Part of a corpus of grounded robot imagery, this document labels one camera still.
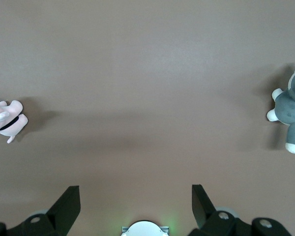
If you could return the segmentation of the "grey and white plush toy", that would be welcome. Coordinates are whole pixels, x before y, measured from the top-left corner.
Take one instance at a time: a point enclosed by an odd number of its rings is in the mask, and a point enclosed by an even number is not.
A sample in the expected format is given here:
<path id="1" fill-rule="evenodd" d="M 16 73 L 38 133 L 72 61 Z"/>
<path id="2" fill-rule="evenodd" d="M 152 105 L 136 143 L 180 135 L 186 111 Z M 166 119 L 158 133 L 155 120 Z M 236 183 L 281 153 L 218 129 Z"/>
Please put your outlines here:
<path id="1" fill-rule="evenodd" d="M 266 117 L 269 121 L 279 121 L 288 126 L 285 148 L 295 154 L 295 71 L 288 81 L 285 91 L 277 88 L 272 92 L 274 108 L 268 111 Z"/>

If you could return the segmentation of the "brown table cover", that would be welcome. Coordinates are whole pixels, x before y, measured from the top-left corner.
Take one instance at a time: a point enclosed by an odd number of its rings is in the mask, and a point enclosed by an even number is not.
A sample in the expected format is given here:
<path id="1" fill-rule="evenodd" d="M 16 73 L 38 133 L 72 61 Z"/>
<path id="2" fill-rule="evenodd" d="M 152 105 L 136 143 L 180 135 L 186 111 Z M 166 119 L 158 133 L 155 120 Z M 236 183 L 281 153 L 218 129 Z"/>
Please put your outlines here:
<path id="1" fill-rule="evenodd" d="M 295 155 L 266 119 L 294 69 L 295 0 L 0 0 L 0 101 L 29 119 L 0 135 L 0 221 L 77 185 L 68 236 L 187 236 L 201 184 L 295 236 Z"/>

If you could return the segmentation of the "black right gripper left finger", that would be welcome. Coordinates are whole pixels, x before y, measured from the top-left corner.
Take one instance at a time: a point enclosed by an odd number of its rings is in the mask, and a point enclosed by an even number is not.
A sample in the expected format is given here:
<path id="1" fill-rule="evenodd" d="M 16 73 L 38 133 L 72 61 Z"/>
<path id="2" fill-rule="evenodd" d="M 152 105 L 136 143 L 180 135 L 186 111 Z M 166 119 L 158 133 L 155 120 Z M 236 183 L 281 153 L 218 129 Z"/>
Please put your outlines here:
<path id="1" fill-rule="evenodd" d="M 0 222 L 0 236 L 67 236 L 81 211 L 79 186 L 70 186 L 46 211 L 39 211 L 8 229 Z"/>

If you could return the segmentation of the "pale pink plush toy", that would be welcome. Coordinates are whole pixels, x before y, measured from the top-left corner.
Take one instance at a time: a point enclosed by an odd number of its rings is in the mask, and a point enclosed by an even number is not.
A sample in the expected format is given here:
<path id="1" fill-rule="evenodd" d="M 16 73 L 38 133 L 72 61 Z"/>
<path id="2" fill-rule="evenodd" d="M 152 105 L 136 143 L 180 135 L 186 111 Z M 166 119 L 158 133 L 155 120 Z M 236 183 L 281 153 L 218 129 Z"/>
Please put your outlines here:
<path id="1" fill-rule="evenodd" d="M 22 114 L 22 110 L 20 101 L 13 100 L 9 105 L 5 101 L 0 102 L 0 134 L 9 137 L 8 144 L 28 123 L 28 118 Z"/>

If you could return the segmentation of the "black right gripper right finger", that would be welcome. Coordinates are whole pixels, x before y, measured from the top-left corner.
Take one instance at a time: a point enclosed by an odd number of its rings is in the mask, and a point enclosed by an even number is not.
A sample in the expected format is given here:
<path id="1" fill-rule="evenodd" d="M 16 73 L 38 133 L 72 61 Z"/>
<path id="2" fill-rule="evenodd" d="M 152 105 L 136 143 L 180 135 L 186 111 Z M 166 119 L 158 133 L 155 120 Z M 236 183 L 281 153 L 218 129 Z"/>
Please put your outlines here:
<path id="1" fill-rule="evenodd" d="M 188 236 L 292 236 L 278 221 L 259 217 L 251 224 L 217 210 L 200 184 L 192 186 L 192 211 L 198 225 Z"/>

